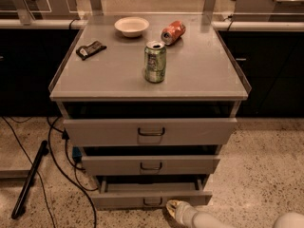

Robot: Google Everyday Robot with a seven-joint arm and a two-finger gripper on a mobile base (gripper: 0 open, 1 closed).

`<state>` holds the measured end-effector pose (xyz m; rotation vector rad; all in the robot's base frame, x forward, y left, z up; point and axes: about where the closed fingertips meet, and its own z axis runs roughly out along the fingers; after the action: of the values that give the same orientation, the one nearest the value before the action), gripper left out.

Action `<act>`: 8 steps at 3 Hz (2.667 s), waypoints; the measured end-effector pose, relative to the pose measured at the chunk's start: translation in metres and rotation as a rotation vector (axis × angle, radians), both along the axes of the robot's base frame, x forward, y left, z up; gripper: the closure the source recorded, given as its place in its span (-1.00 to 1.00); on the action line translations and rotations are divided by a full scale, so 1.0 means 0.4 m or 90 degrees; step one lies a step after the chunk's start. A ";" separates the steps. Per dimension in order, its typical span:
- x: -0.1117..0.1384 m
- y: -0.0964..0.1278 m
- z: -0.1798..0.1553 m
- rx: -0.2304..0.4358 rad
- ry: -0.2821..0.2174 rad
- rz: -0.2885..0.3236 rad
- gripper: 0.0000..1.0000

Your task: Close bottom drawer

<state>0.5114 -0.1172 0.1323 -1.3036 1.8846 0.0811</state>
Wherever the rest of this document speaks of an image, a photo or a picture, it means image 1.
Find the white yellow gripper body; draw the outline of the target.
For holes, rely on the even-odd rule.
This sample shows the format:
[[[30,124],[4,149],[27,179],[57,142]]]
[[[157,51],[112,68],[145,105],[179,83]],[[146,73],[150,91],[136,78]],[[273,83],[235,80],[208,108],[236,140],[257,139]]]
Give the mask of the white yellow gripper body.
[[[197,228],[195,218],[199,211],[190,203],[171,199],[166,203],[166,209],[178,224],[184,225],[187,228]]]

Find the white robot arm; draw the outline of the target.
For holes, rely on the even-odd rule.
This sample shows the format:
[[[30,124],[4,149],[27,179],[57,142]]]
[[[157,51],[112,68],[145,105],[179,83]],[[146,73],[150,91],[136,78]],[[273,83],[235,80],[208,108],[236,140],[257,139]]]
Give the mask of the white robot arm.
[[[166,203],[170,216],[187,228],[235,228],[213,215],[199,211],[190,203],[171,199]],[[304,228],[304,216],[295,212],[286,213],[275,220],[273,228]]]

